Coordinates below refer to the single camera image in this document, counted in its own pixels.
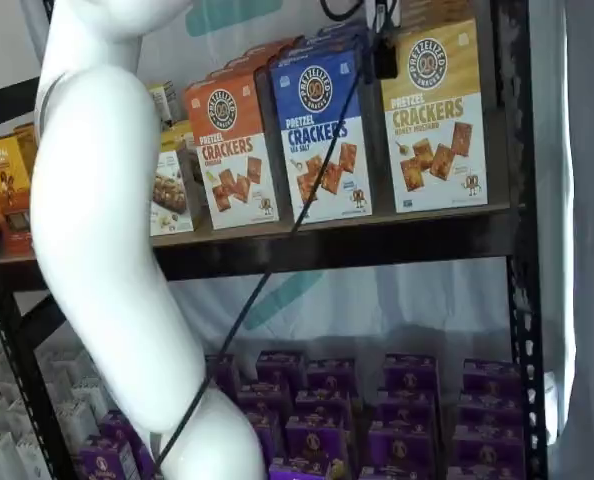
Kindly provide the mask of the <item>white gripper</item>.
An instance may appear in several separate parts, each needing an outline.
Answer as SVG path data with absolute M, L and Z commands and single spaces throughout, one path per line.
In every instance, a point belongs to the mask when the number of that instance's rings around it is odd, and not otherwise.
M 398 0 L 371 0 L 371 27 L 383 28 L 374 40 L 374 75 L 379 80 L 398 76 L 396 32 L 401 26 L 401 2 Z

